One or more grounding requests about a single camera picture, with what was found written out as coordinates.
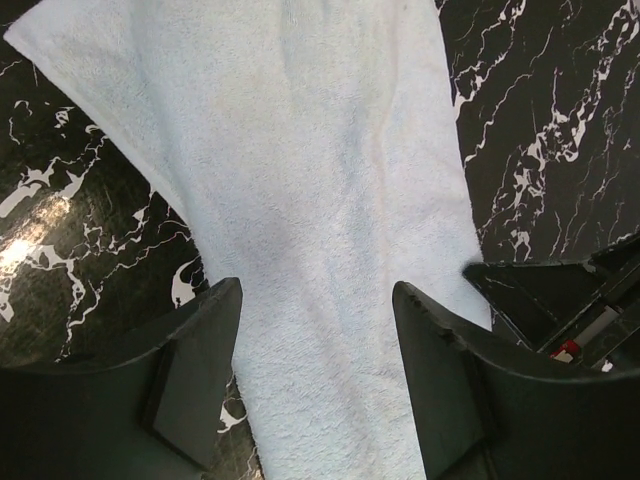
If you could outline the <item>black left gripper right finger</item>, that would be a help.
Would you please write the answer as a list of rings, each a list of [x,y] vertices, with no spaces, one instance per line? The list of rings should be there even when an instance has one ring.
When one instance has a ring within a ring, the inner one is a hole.
[[[430,479],[635,479],[639,374],[514,345],[398,282],[392,303]]]

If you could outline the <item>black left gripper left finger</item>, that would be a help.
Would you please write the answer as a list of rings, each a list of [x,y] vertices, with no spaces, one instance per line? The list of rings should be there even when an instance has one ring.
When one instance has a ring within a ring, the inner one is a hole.
[[[105,349],[1,371],[5,479],[198,479],[207,472],[243,292],[226,278]]]

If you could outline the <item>light blue terry towel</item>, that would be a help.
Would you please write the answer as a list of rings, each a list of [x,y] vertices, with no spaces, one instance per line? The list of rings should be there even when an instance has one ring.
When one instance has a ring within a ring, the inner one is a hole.
[[[265,476],[424,478],[393,286],[490,323],[435,4],[43,1],[5,38],[241,281]]]

